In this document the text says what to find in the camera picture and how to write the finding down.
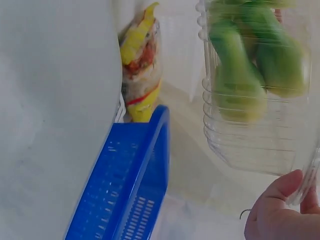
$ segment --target clear plastic container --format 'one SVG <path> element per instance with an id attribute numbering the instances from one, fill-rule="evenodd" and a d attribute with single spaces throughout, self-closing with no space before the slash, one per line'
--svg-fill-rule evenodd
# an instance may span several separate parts
<path id="1" fill-rule="evenodd" d="M 291 204 L 315 180 L 320 158 L 310 7 L 304 0 L 200 0 L 196 6 L 207 142 L 235 169 L 277 176 L 303 170 Z"/>

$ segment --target plastic bag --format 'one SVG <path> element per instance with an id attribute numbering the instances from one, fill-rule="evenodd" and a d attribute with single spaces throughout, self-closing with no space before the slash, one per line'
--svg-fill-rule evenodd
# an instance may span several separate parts
<path id="1" fill-rule="evenodd" d="M 158 3 L 133 20 L 120 44 L 122 94 L 133 122 L 148 122 L 156 107 L 163 65 L 160 25 L 154 17 Z"/>

